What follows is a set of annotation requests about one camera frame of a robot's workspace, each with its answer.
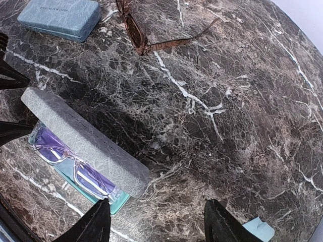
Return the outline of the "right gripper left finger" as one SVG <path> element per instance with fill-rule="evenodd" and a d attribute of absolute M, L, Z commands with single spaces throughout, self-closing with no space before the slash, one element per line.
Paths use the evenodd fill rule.
<path fill-rule="evenodd" d="M 68 231 L 59 237 L 59 241 L 105 241 L 110 240 L 111 210 L 109 200 L 96 202 Z"/>

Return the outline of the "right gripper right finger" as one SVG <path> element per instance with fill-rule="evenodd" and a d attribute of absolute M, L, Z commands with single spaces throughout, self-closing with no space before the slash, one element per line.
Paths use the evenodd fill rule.
<path fill-rule="evenodd" d="M 257 241 L 257 237 L 245 229 L 216 199 L 205 203 L 204 233 L 206 241 Z"/>

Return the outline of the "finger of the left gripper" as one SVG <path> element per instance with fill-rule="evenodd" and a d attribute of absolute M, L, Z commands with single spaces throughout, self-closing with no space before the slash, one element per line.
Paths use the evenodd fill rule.
<path fill-rule="evenodd" d="M 0 129 L 0 143 L 1 146 L 3 146 L 14 139 L 30 134 L 34 129 L 34 126 L 0 121 Z"/>

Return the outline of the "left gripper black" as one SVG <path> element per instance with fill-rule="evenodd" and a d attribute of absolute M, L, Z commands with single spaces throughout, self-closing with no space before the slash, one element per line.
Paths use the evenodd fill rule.
<path fill-rule="evenodd" d="M 4 57 L 8 45 L 8 36 L 0 32 L 0 57 Z M 1 90 L 28 87 L 30 79 L 1 60 Z"/>

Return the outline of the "pink transparent sunglasses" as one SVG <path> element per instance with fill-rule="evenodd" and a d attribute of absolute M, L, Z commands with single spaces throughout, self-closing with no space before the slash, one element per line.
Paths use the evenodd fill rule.
<path fill-rule="evenodd" d="M 111 203 L 125 193 L 87 161 L 78 156 L 44 124 L 38 124 L 30 137 L 31 148 L 46 163 L 60 170 L 80 190 L 97 199 L 108 198 Z"/>

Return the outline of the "light blue cleaning cloth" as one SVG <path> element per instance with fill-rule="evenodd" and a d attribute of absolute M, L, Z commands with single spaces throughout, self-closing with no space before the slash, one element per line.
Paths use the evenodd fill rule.
<path fill-rule="evenodd" d="M 55 169 L 60 172 L 65 180 L 74 182 L 74 160 L 66 159 L 55 165 Z"/>

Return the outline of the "beige glasses case teal lining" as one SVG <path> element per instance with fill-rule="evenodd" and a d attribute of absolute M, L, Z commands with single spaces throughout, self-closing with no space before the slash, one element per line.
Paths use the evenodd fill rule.
<path fill-rule="evenodd" d="M 44 124 L 73 152 L 125 193 L 116 202 L 109 201 L 112 214 L 116 214 L 130 197 L 140 198 L 144 194 L 148 186 L 149 169 L 61 98 L 38 88 L 27 87 L 21 101 L 37 117 L 36 125 Z M 100 200 L 80 190 L 71 180 L 67 182 L 92 203 Z"/>

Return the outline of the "blue-grey glasses case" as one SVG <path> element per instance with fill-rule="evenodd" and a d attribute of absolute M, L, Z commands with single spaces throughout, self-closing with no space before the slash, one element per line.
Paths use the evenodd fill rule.
<path fill-rule="evenodd" d="M 17 20 L 36 32 L 84 42 L 100 17 L 97 1 L 29 1 Z"/>

